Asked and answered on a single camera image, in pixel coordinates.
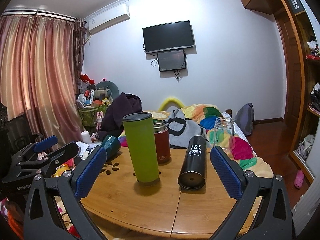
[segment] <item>gray backpack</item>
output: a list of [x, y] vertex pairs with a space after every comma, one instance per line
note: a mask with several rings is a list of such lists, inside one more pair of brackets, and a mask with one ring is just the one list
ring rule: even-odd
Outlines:
[[251, 103], [247, 103], [242, 106], [238, 111], [235, 122], [244, 133], [245, 136], [249, 136], [252, 134], [253, 130], [253, 121], [254, 121], [254, 111], [253, 105]]

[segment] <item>white cylinder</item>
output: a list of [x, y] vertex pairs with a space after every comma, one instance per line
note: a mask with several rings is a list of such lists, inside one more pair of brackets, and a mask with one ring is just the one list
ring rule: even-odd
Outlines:
[[88, 144], [92, 144], [91, 138], [90, 138], [90, 134], [88, 131], [84, 131], [81, 133], [81, 137], [82, 137], [82, 141], [84, 143], [88, 143]]

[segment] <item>dark purple clothing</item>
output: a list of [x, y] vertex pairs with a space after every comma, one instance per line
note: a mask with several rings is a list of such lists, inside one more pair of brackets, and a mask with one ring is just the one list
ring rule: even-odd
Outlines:
[[142, 106], [139, 97], [121, 93], [107, 108], [98, 131], [102, 141], [108, 134], [118, 138], [123, 131], [122, 118], [127, 114], [141, 113]]

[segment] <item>metal screw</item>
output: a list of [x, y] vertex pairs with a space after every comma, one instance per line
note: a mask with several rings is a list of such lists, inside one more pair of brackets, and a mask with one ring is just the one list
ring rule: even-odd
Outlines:
[[41, 179], [41, 174], [37, 174], [37, 175], [35, 176], [35, 180], [39, 180], [39, 179]]
[[71, 175], [71, 171], [65, 171], [63, 173], [63, 176], [65, 176], [65, 177], [69, 177], [70, 175]]
[[245, 171], [246, 176], [248, 176], [249, 178], [252, 178], [254, 173], [253, 171]]
[[281, 175], [277, 174], [277, 175], [276, 175], [276, 179], [279, 180], [279, 181], [281, 181], [283, 178], [282, 178]]

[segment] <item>blue gripper pad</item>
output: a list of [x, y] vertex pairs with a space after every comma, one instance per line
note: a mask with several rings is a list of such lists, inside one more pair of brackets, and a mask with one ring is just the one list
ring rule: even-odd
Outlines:
[[33, 151], [35, 153], [41, 153], [45, 151], [46, 149], [49, 149], [53, 145], [56, 145], [58, 143], [58, 138], [55, 135], [52, 135], [41, 142], [36, 143], [35, 147], [33, 148]]
[[245, 178], [243, 170], [237, 162], [230, 160], [220, 146], [210, 151], [210, 161], [220, 177], [229, 197], [241, 199]]
[[103, 147], [97, 146], [88, 158], [79, 162], [74, 169], [71, 187], [78, 200], [87, 197], [106, 160], [106, 150]]

